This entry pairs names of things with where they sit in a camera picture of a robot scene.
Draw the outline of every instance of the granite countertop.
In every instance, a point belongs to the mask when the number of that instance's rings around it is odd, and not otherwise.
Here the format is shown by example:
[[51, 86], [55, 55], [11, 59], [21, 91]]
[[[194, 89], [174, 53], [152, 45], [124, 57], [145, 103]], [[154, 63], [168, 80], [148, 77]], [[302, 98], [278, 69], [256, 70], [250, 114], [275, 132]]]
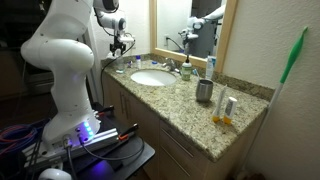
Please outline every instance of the granite countertop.
[[[142, 61], [142, 69], [168, 71], [159, 63], [152, 64], [151, 60]], [[213, 162], [218, 161], [240, 135], [255, 120], [264, 115], [267, 109], [267, 101], [227, 88], [221, 106], [221, 112], [223, 112], [221, 118], [224, 115], [228, 97], [236, 98], [238, 104], [232, 125], [226, 125], [222, 121], [214, 123], [211, 115], [223, 85], [215, 83], [211, 101], [199, 103], [195, 97], [197, 76], [192, 75], [190, 81], [183, 81], [180, 74], [171, 72], [177, 78], [174, 84], [146, 86], [131, 80], [130, 76], [135, 71], [138, 69], [127, 68], [124, 74], [116, 73], [113, 67], [105, 70]]]

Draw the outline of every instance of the drawer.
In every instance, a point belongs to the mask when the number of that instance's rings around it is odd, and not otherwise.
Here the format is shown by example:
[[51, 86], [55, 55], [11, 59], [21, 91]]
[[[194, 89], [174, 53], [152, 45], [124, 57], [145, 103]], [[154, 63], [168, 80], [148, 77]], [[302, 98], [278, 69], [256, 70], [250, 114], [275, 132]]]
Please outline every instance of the drawer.
[[186, 170], [182, 167], [170, 153], [163, 147], [160, 147], [160, 179], [176, 180], [176, 179], [195, 179], [201, 180], [204, 174], [197, 169]]
[[186, 170], [195, 167], [205, 173], [209, 160], [162, 121], [160, 123], [160, 146]]

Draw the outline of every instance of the soap dispenser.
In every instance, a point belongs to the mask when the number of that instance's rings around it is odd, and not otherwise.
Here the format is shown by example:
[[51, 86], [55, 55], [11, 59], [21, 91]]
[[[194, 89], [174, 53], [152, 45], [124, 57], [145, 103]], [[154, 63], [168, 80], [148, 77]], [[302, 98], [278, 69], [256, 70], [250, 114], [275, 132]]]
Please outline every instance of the soap dispenser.
[[186, 61], [182, 64], [181, 68], [181, 78], [184, 81], [189, 81], [190, 80], [190, 75], [192, 71], [192, 65], [189, 61], [189, 55], [187, 55]]

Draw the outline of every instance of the toothbrush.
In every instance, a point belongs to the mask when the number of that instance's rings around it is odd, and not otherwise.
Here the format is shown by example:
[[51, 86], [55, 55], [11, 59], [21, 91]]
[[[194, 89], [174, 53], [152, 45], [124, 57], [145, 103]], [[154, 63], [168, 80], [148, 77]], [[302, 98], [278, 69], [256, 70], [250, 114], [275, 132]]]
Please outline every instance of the toothbrush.
[[198, 73], [197, 69], [194, 69], [192, 72], [193, 72], [193, 74], [198, 76], [198, 81], [199, 81], [200, 80], [200, 76], [199, 76], [199, 73]]
[[215, 123], [220, 120], [220, 107], [221, 107], [221, 102], [223, 100], [226, 89], [227, 89], [227, 85], [225, 85], [223, 89], [220, 91], [216, 109], [212, 112], [212, 121]]

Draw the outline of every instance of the cabinet door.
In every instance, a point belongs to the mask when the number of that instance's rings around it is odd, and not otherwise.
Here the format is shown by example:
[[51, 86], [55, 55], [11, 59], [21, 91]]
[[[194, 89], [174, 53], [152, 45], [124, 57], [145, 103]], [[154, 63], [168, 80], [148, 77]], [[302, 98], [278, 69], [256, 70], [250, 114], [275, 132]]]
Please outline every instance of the cabinet door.
[[128, 125], [126, 115], [126, 97], [124, 90], [109, 75], [103, 78], [104, 104], [114, 106], [114, 115], [122, 124]]
[[130, 98], [131, 121], [139, 124], [137, 134], [154, 150], [154, 157], [143, 167], [150, 179], [159, 179], [159, 117], [135, 97]]
[[208, 160], [163, 121], [160, 122], [160, 157], [161, 179], [201, 180], [208, 166]]

